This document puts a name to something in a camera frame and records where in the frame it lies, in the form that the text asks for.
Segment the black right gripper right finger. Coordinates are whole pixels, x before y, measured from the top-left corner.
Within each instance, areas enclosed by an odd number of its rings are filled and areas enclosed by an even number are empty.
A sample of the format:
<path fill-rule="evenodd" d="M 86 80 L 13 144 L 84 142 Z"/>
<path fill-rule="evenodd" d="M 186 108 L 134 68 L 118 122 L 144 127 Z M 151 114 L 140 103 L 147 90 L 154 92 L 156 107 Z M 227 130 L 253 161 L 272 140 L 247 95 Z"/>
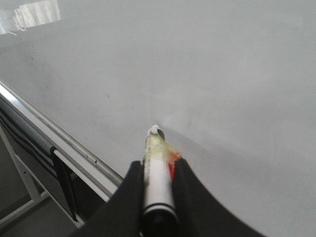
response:
<path fill-rule="evenodd" d="M 207 190 L 180 158 L 175 163 L 173 195 L 179 218 L 178 237 L 262 237 Z"/>

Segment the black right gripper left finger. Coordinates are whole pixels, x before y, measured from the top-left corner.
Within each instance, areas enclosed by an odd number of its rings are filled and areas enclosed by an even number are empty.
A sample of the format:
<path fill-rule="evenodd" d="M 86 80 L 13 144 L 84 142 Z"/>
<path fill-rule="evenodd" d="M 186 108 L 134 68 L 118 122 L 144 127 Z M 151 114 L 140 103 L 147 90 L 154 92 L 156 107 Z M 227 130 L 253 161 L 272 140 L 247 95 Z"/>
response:
<path fill-rule="evenodd" d="M 143 201 L 143 167 L 133 161 L 116 192 L 72 237 L 138 237 Z"/>

